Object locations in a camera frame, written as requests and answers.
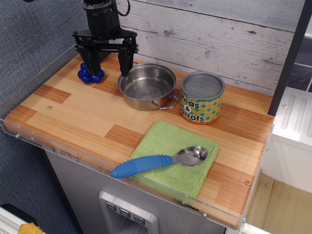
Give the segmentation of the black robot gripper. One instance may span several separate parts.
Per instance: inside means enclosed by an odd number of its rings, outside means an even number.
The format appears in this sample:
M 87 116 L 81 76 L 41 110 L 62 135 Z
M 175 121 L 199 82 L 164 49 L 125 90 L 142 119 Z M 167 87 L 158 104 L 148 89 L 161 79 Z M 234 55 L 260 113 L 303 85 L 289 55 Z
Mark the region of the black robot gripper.
M 122 29 L 119 17 L 129 15 L 131 5 L 128 4 L 126 13 L 120 12 L 115 3 L 84 3 L 82 7 L 88 29 L 75 31 L 73 37 L 88 72 L 92 75 L 100 72 L 100 52 L 118 52 L 121 75 L 128 76 L 134 53 L 138 52 L 137 33 Z

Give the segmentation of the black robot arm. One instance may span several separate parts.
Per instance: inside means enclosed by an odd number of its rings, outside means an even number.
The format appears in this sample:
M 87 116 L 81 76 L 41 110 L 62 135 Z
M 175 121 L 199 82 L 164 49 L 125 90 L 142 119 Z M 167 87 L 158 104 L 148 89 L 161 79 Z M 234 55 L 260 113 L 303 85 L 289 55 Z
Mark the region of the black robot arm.
M 128 76 L 133 67 L 134 54 L 138 52 L 137 33 L 122 29 L 119 16 L 127 16 L 131 6 L 123 14 L 118 11 L 114 0 L 85 0 L 83 9 L 89 29 L 75 31 L 73 37 L 88 72 L 92 75 L 99 73 L 101 53 L 118 53 L 121 74 Z

